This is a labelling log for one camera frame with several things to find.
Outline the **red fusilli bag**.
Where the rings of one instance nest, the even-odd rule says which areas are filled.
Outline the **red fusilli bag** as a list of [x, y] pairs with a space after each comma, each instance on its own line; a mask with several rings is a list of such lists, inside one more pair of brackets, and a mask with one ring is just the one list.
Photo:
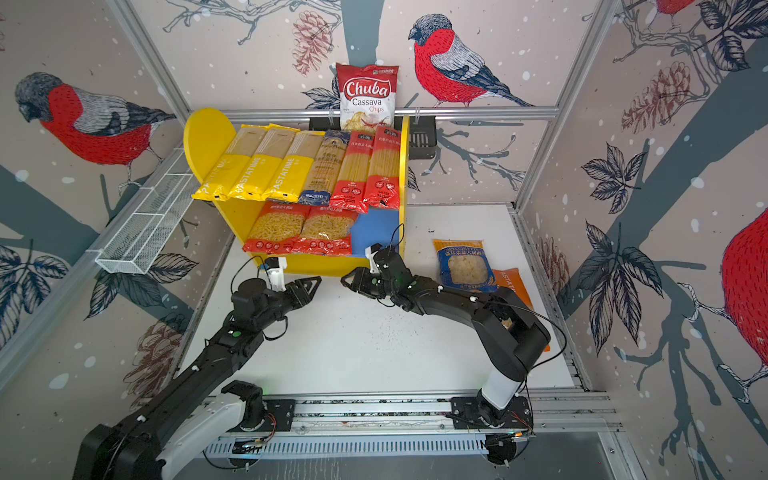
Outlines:
[[294, 249], [311, 207], [298, 203], [266, 201], [247, 235], [243, 250], [285, 254]]
[[294, 243], [294, 250], [323, 256], [350, 256], [351, 229], [357, 219], [358, 214], [353, 211], [327, 206], [311, 207]]

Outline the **red spaghetti pack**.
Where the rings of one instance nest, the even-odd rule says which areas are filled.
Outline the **red spaghetti pack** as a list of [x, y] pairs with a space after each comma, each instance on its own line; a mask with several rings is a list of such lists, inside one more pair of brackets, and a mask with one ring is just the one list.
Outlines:
[[399, 208], [400, 142], [399, 131], [385, 126], [376, 128], [363, 196], [366, 205], [380, 209]]
[[329, 206], [338, 210], [366, 214], [364, 202], [369, 161], [373, 153], [374, 136], [365, 132], [352, 132], [346, 149]]

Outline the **dark blue spaghetti pack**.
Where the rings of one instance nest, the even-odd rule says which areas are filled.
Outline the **dark blue spaghetti pack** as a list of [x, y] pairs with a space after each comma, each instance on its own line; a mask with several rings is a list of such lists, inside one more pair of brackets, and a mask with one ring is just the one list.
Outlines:
[[350, 138], [349, 132], [338, 130], [326, 132], [299, 195], [300, 204], [329, 205]]

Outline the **yellow spaghetti pack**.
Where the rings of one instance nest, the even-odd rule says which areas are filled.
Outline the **yellow spaghetti pack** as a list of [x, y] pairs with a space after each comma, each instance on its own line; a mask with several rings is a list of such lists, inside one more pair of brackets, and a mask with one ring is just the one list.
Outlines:
[[227, 200], [267, 132], [265, 126], [243, 125], [192, 198], [201, 201]]
[[297, 203], [324, 140], [322, 131], [298, 132], [263, 195], [264, 200]]
[[250, 163], [228, 193], [229, 198], [263, 201], [299, 129], [270, 124]]

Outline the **blue orecchiette pasta bag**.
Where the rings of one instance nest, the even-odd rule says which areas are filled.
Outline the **blue orecchiette pasta bag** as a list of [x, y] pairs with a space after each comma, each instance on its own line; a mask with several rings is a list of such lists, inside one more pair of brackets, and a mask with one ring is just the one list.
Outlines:
[[445, 286], [480, 293], [498, 289], [481, 240], [439, 240], [433, 245]]

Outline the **orange pasta bag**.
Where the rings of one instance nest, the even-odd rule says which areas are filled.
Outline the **orange pasta bag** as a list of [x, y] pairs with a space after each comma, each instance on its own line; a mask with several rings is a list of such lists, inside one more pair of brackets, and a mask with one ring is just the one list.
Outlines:
[[508, 313], [508, 319], [503, 321], [505, 327], [513, 333], [527, 332], [534, 327], [543, 331], [543, 352], [551, 350], [551, 335], [546, 328], [546, 318], [536, 312], [528, 290], [522, 280], [518, 268], [492, 270], [496, 291], [494, 301]]

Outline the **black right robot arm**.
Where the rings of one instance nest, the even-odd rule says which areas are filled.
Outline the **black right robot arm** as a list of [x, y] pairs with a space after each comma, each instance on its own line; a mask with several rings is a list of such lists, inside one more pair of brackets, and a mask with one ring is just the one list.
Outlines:
[[514, 291], [502, 287], [478, 293], [449, 287], [413, 274], [393, 248], [376, 248], [377, 270], [357, 267], [341, 278], [342, 285], [370, 299], [388, 299], [406, 312], [440, 316], [473, 328], [496, 370], [519, 383], [527, 378], [551, 335]]

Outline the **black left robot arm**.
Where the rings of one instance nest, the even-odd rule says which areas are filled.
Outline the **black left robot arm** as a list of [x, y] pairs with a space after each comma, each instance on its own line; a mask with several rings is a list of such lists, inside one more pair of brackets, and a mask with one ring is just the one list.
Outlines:
[[263, 279], [242, 282], [231, 295], [232, 310], [202, 352], [158, 395], [116, 426], [96, 426], [82, 440], [75, 479], [162, 479], [171, 476], [163, 448], [183, 422], [253, 356], [264, 330], [308, 305], [320, 276], [294, 280], [275, 291]]

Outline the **yellow wooden shelf unit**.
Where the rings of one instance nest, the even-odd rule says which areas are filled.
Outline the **yellow wooden shelf unit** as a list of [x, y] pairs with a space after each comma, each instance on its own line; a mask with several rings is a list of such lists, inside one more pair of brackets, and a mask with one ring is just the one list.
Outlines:
[[[183, 145], [191, 172], [202, 182], [219, 162], [220, 157], [236, 137], [236, 128], [222, 112], [206, 108], [191, 114], [184, 127]], [[247, 235], [255, 225], [264, 204], [255, 200], [216, 200], [214, 206], [233, 231], [237, 241], [245, 245]], [[351, 269], [366, 266], [366, 247], [375, 243], [383, 245], [391, 234], [400, 231], [398, 225], [405, 221], [404, 213], [392, 210], [376, 210], [362, 215], [351, 229], [352, 253], [346, 256], [286, 252], [286, 272], [297, 275], [322, 275], [341, 277]]]

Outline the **Chuba cassava chips bag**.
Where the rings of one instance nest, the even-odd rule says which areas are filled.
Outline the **Chuba cassava chips bag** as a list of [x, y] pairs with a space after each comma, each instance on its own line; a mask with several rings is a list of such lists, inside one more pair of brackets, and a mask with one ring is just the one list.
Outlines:
[[393, 126], [398, 73], [398, 66], [336, 64], [343, 131], [374, 134]]

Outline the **black wall basket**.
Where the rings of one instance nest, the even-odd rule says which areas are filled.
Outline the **black wall basket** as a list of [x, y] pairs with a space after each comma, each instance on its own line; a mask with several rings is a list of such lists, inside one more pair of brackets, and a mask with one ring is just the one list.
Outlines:
[[[433, 116], [412, 118], [409, 123], [409, 159], [432, 160], [436, 157], [437, 133], [436, 119]], [[311, 118], [310, 130], [340, 130], [340, 120], [336, 118]]]

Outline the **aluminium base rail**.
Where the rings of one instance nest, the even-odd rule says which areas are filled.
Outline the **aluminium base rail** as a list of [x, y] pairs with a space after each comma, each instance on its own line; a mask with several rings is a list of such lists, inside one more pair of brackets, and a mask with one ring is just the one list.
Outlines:
[[232, 429], [204, 455], [224, 464], [331, 457], [486, 455], [548, 433], [621, 430], [604, 394], [532, 390], [514, 397], [500, 420], [481, 418], [469, 393], [271, 397], [254, 432]]

